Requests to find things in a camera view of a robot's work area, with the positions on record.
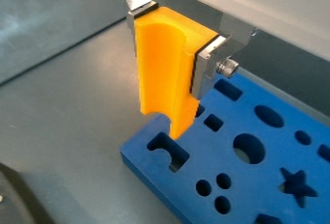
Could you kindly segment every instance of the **u-shaped slot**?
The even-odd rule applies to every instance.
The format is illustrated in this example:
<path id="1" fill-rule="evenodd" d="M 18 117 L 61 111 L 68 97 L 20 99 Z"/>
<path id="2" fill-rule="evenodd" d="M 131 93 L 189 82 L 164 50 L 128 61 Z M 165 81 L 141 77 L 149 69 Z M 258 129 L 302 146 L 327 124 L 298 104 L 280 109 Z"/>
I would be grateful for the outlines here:
<path id="1" fill-rule="evenodd" d="M 168 169 L 172 173 L 177 172 L 189 158 L 189 154 L 181 149 L 181 147 L 172 141 L 172 139 L 161 132 L 151 140 L 147 146 L 149 151 L 163 149 L 168 152 L 171 162 Z"/>

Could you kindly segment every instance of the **screw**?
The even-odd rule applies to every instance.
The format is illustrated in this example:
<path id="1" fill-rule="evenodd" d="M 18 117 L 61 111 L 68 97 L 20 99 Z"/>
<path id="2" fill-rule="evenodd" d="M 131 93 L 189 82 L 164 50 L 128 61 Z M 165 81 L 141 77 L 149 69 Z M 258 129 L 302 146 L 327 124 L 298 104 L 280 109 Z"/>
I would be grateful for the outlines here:
<path id="1" fill-rule="evenodd" d="M 251 33 L 251 37 L 256 36 L 258 33 L 259 33 L 259 28 L 255 27 Z"/>
<path id="2" fill-rule="evenodd" d="M 227 78 L 231 78 L 238 70 L 238 62 L 231 58 L 226 58 L 216 65 L 216 72 L 223 74 Z"/>

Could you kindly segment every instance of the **square hole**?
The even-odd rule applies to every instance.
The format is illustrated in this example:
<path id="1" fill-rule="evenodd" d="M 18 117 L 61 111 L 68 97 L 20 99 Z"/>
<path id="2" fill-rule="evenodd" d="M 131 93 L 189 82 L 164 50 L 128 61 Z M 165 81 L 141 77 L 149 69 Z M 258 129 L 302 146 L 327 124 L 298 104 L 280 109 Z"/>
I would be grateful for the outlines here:
<path id="1" fill-rule="evenodd" d="M 196 118 L 201 115 L 203 111 L 204 111 L 204 107 L 199 105 L 199 109 L 196 111 L 196 116 L 195 116 Z"/>
<path id="2" fill-rule="evenodd" d="M 216 132 L 223 125 L 223 121 L 214 114 L 208 115 L 203 123 L 214 132 Z"/>

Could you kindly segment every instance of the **metal bracket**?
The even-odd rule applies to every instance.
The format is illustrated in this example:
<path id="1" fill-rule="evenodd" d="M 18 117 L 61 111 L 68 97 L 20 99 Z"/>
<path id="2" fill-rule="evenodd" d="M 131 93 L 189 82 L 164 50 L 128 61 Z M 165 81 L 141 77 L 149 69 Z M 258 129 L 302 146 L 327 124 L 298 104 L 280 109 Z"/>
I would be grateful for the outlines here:
<path id="1" fill-rule="evenodd" d="M 149 13 L 151 11 L 156 10 L 159 8 L 159 3 L 151 1 L 133 11 L 129 11 L 127 13 L 127 22 L 128 22 L 128 28 L 131 30 L 132 35 L 132 41 L 133 41 L 133 50 L 136 54 L 136 41 L 135 41 L 135 27 L 133 27 L 133 20 Z"/>
<path id="2" fill-rule="evenodd" d="M 231 78 L 238 70 L 238 62 L 231 56 L 248 44 L 255 35 L 255 27 L 223 14 L 220 22 L 220 34 L 195 55 L 195 69 L 191 83 L 191 93 L 196 99 L 201 99 L 212 88 L 215 73 L 222 73 Z"/>

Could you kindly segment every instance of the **circular hole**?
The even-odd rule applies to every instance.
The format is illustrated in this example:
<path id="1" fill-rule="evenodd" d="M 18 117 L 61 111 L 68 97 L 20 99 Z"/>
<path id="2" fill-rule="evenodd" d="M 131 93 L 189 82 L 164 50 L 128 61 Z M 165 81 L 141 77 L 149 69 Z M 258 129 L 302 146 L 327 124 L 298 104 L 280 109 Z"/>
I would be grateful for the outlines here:
<path id="1" fill-rule="evenodd" d="M 208 196 L 210 193 L 211 193 L 211 184 L 204 180 L 197 181 L 197 183 L 196 183 L 196 191 L 197 191 L 197 193 L 200 194 L 201 197 Z"/>
<path id="2" fill-rule="evenodd" d="M 216 183 L 220 188 L 228 189 L 232 185 L 230 176 L 227 174 L 219 174 L 216 177 Z"/>
<path id="3" fill-rule="evenodd" d="M 214 207 L 219 213 L 226 214 L 231 210 L 231 203 L 226 197 L 220 196 L 214 201 Z"/>
<path id="4" fill-rule="evenodd" d="M 254 112 L 258 118 L 272 127 L 283 127 L 283 120 L 279 114 L 267 106 L 256 105 L 254 108 Z"/>
<path id="5" fill-rule="evenodd" d="M 264 159 L 263 144 L 251 134 L 240 134 L 235 137 L 234 149 L 238 158 L 248 164 L 258 164 Z"/>
<path id="6" fill-rule="evenodd" d="M 296 141 L 303 144 L 303 145 L 308 145 L 311 143 L 311 138 L 310 136 L 302 131 L 302 130 L 298 130 L 295 132 L 295 139 Z"/>

